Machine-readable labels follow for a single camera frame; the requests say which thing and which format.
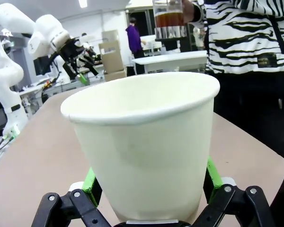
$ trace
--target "beige tabletop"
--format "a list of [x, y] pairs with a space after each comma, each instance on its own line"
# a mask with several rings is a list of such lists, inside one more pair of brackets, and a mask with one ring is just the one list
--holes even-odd
[[[36, 113], [0, 161], [0, 227], [31, 226], [42, 196], [63, 196], [74, 182], [84, 181], [89, 170], [69, 122], [60, 105], [75, 91], [50, 98]], [[215, 115], [211, 156], [221, 176], [235, 179], [238, 187], [263, 188], [271, 203], [284, 178], [284, 159], [227, 120]], [[206, 206], [201, 199], [199, 213]], [[118, 224], [105, 197], [100, 211], [111, 225]], [[70, 226], [81, 227], [74, 221]], [[238, 227], [225, 217], [222, 227]]]

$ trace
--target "cup rim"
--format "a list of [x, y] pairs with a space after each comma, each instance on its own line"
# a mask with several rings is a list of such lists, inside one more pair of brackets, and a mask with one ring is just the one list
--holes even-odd
[[[86, 92], [88, 89], [94, 89], [94, 87], [98, 86], [107, 86], [107, 83], [114, 84], [114, 83], [122, 83], [122, 80], [130, 80], [135, 79], [137, 77], [139, 78], [147, 78], [147, 77], [164, 77], [166, 75], [175, 75], [175, 77], [180, 77], [182, 75], [191, 74], [191, 76], [202, 76], [206, 77], [206, 82], [211, 83], [211, 87], [213, 89], [211, 92], [208, 92], [205, 97], [200, 98], [198, 100], [193, 101], [186, 101], [183, 103], [179, 103], [178, 105], [171, 105], [171, 106], [165, 106], [165, 107], [158, 107], [156, 109], [151, 109], [147, 111], [137, 110], [137, 111], [131, 111], [130, 114], [127, 115], [118, 115], [118, 114], [112, 114], [109, 116], [101, 116], [101, 115], [90, 115], [86, 113], [69, 113], [66, 106], [68, 102], [70, 102], [71, 99], [74, 98], [74, 96], [80, 96], [82, 93]], [[134, 124], [141, 124], [141, 123], [147, 123], [151, 122], [163, 117], [173, 116], [178, 113], [185, 112], [189, 109], [192, 109], [196, 106], [199, 106], [203, 103], [206, 103], [207, 101], [213, 99], [220, 91], [220, 83], [219, 81], [210, 75], [206, 75], [203, 73], [195, 73], [195, 72], [163, 72], [163, 73], [152, 73], [152, 74], [144, 74], [144, 75], [138, 75], [133, 77], [126, 77], [122, 79], [113, 80], [110, 82], [98, 84], [95, 86], [88, 87], [82, 91], [79, 91], [70, 97], [66, 98], [62, 105], [61, 105], [61, 113], [62, 115], [68, 119], [71, 122], [74, 123], [91, 123], [96, 125], [134, 125]]]

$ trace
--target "striped shirt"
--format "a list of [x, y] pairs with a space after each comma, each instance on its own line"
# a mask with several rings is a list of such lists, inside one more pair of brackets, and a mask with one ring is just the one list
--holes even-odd
[[207, 28], [208, 71], [284, 71], [284, 0], [200, 0], [193, 4], [200, 16], [192, 24]]

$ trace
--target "black pants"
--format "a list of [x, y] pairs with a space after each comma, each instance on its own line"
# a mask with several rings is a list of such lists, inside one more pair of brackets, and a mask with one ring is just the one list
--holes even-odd
[[284, 72], [213, 76], [221, 84], [214, 111], [284, 157]]
[[[145, 57], [143, 50], [139, 50], [136, 53], [133, 53], [133, 55], [134, 55], [134, 58], [144, 58]], [[137, 75], [144, 74], [145, 73], [144, 66], [136, 64], [136, 71], [137, 71]]]

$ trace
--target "purple shirt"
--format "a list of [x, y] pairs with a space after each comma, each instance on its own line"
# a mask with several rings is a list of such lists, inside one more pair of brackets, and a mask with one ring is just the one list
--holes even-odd
[[131, 49], [132, 53], [136, 53], [139, 50], [142, 50], [138, 28], [136, 26], [129, 25], [126, 31], [128, 36], [129, 49]]

